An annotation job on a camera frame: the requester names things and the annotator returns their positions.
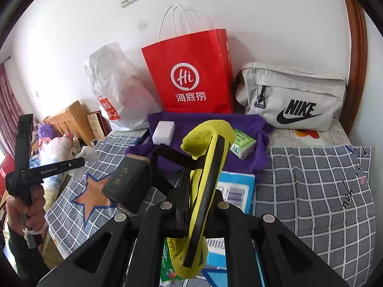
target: uniqlo logo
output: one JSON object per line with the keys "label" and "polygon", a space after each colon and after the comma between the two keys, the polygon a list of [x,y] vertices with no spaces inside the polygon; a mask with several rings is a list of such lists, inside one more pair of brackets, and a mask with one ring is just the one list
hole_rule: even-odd
{"label": "uniqlo logo", "polygon": [[103,98],[102,96],[99,96],[98,100],[101,102],[102,107],[107,112],[109,120],[114,121],[120,118],[116,109],[109,102],[108,98]]}
{"label": "uniqlo logo", "polygon": [[188,63],[179,63],[170,72],[175,87],[182,91],[191,91],[198,86],[200,76],[196,68]]}

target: nike swoosh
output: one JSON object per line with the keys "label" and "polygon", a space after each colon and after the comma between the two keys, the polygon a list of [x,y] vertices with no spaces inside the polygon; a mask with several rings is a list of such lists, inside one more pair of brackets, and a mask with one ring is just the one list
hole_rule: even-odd
{"label": "nike swoosh", "polygon": [[320,113],[320,114],[316,114],[314,116],[306,116],[306,117],[292,117],[292,118],[287,118],[287,117],[284,117],[283,116],[283,113],[284,111],[286,110],[286,108],[284,108],[281,112],[279,112],[279,114],[276,116],[276,121],[279,123],[279,124],[290,124],[290,123],[295,123],[295,122],[299,122],[299,121],[303,121],[303,120],[307,120],[307,119],[310,119],[312,117],[317,117],[317,116],[320,116],[321,114],[323,113]]}

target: haidilao logo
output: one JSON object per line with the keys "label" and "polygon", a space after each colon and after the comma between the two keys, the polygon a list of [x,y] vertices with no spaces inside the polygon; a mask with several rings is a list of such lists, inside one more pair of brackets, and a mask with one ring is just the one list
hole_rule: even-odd
{"label": "haidilao logo", "polygon": [[188,63],[175,65],[170,73],[170,78],[173,84],[182,91],[191,91],[200,82],[197,69]]}

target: black strap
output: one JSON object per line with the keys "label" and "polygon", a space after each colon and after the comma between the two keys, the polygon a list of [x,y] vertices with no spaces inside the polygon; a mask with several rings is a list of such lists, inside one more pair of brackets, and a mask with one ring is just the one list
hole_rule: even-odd
{"label": "black strap", "polygon": [[176,163],[177,165],[180,165],[188,170],[195,170],[198,168],[202,169],[206,159],[206,156],[203,155],[196,160],[193,160],[191,156],[178,152],[177,150],[163,143],[154,149],[150,163],[152,186],[156,187],[164,195],[167,195],[168,191],[173,189],[173,185],[171,185],[166,177],[157,170],[157,162],[159,156],[162,156],[165,159]]}
{"label": "black strap", "polygon": [[137,140],[137,142],[135,144],[136,145],[143,144],[145,142],[145,140],[149,137],[149,135],[150,135],[150,130],[148,128],[146,130],[146,132]]}

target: metal screw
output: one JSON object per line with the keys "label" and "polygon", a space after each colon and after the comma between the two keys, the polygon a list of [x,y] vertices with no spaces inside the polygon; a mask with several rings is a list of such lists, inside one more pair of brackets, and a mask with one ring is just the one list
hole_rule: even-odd
{"label": "metal screw", "polygon": [[115,215],[114,216],[114,220],[116,222],[122,222],[122,221],[125,221],[126,220],[126,215],[123,214],[122,212],[120,212],[119,214]]}
{"label": "metal screw", "polygon": [[228,209],[229,206],[230,206],[230,204],[227,203],[227,202],[219,202],[219,203],[217,204],[217,206],[218,206],[219,209]]}
{"label": "metal screw", "polygon": [[162,209],[171,209],[172,206],[173,206],[173,204],[170,203],[170,202],[162,202],[161,205],[160,205],[160,207],[161,207]]}
{"label": "metal screw", "polygon": [[275,221],[275,217],[271,214],[264,215],[264,222],[273,223]]}

